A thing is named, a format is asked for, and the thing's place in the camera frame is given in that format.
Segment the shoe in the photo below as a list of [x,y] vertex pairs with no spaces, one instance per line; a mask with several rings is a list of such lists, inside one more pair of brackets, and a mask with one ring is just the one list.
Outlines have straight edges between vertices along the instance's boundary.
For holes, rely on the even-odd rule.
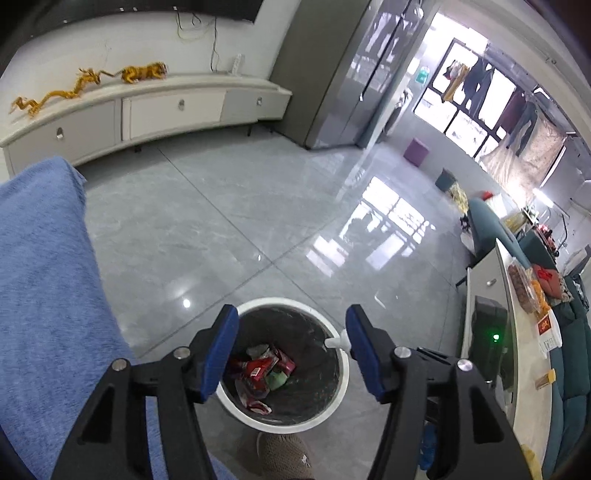
[[297,435],[259,433],[256,452],[267,480],[314,480],[306,445]]

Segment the yellow dragon figurine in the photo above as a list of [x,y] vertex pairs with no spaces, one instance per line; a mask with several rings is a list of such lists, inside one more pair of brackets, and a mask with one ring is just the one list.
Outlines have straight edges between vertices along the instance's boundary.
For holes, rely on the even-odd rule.
[[76,84],[74,85],[74,88],[72,90],[54,90],[45,95],[41,102],[36,102],[35,100],[27,100],[23,97],[18,97],[11,104],[10,113],[15,111],[17,108],[20,108],[20,110],[28,108],[29,115],[35,116],[39,113],[39,110],[41,110],[41,108],[46,104],[46,102],[52,97],[62,97],[65,99],[77,98],[80,96],[81,91],[89,83],[100,85],[100,76],[103,74],[109,77],[117,77],[121,75],[121,80],[123,80],[125,83],[136,83],[140,80],[146,79],[162,79],[167,74],[167,68],[163,62],[158,61],[156,63],[150,63],[145,67],[125,67],[117,73],[109,73],[104,70],[95,72],[93,69],[80,69],[78,79],[76,80]]

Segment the black tv screen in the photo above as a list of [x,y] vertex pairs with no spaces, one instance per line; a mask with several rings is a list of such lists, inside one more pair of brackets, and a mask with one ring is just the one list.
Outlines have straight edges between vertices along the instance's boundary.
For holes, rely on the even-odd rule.
[[0,74],[32,38],[64,25],[122,12],[192,12],[254,22],[263,0],[18,0],[0,16]]

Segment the blue blanket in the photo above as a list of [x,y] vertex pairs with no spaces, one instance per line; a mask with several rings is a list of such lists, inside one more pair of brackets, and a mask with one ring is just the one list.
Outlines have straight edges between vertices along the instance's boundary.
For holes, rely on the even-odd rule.
[[[52,158],[0,186],[0,426],[39,480],[106,367],[133,359],[100,283],[84,182]],[[149,408],[154,479],[164,479],[157,423]]]

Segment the curtain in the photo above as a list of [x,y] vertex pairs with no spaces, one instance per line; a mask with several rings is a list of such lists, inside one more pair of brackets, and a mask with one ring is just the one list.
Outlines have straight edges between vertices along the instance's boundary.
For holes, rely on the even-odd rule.
[[510,148],[506,147],[509,143],[507,134],[496,149],[479,159],[489,175],[519,207],[524,207],[532,200],[534,188],[540,186],[566,140],[566,136],[538,110],[538,121],[530,141],[517,157],[515,152],[527,128],[528,125],[522,128]]

